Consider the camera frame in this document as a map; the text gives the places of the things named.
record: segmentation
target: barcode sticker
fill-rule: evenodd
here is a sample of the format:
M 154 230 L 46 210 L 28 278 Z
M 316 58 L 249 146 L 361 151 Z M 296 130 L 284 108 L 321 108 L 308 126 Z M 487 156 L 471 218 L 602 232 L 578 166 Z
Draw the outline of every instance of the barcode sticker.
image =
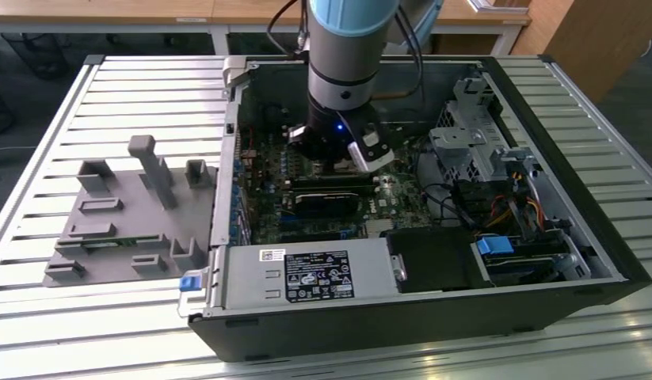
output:
M 261 261 L 284 261 L 285 249 L 261 249 Z

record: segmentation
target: metal rail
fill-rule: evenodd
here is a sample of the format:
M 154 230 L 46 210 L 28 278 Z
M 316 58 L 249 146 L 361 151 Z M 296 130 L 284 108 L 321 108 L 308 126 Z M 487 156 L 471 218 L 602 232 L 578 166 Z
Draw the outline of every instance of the metal rail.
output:
M 652 172 L 563 72 L 500 59 L 652 276 Z M 0 214 L 0 378 L 621 378 L 652 374 L 652 285 L 543 332 L 222 363 L 178 317 L 178 280 L 42 288 L 85 158 L 138 169 L 133 134 L 170 167 L 217 165 L 222 57 L 109 57 L 85 66 Z M 515 120 L 506 118 L 522 145 Z

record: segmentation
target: metal case frame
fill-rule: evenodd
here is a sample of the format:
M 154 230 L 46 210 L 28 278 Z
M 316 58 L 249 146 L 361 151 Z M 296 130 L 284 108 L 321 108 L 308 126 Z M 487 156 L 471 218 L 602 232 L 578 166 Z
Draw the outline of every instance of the metal case frame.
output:
M 246 59 L 258 62 L 273 60 L 272 57 Z M 405 62 L 409 58 L 387 57 L 385 60 Z M 189 324 L 225 361 L 273 359 L 540 330 L 578 310 L 613 303 L 651 283 L 647 271 L 499 61 L 492 57 L 427 57 L 425 61 L 480 62 L 499 96 L 523 125 L 523 133 L 534 143 L 535 153 L 552 169 L 556 185 L 576 208 L 623 281 L 614 279 L 614 282 L 567 283 L 543 289 L 503 289 L 499 293 L 454 298 L 237 315 L 212 313 L 205 309 L 204 313 L 190 316 Z M 218 250 L 217 256 L 214 262 L 224 263 L 225 249 Z M 210 277 L 213 291 L 209 292 L 209 304 L 221 307 L 221 298 L 225 297 L 225 265 L 214 265 L 213 269 L 220 275 Z

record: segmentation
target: motherboard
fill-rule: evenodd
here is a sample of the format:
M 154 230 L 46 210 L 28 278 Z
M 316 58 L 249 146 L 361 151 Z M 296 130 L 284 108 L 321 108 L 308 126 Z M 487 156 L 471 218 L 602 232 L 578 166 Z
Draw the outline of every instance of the motherboard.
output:
M 387 230 L 429 226 L 427 198 L 408 150 L 375 174 L 349 161 L 304 158 L 281 134 L 241 144 L 237 182 L 245 189 L 252 244 L 376 238 Z

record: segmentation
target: white table leg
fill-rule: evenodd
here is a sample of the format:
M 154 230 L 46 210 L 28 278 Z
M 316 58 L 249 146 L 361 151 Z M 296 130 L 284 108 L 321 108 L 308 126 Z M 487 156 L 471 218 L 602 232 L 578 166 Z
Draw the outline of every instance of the white table leg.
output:
M 522 25 L 511 25 L 504 29 L 504 33 L 499 35 L 498 42 L 495 43 L 492 55 L 510 55 L 522 28 Z
M 228 44 L 229 25 L 212 25 L 210 38 L 213 39 L 213 48 L 216 55 L 230 55 L 230 45 Z

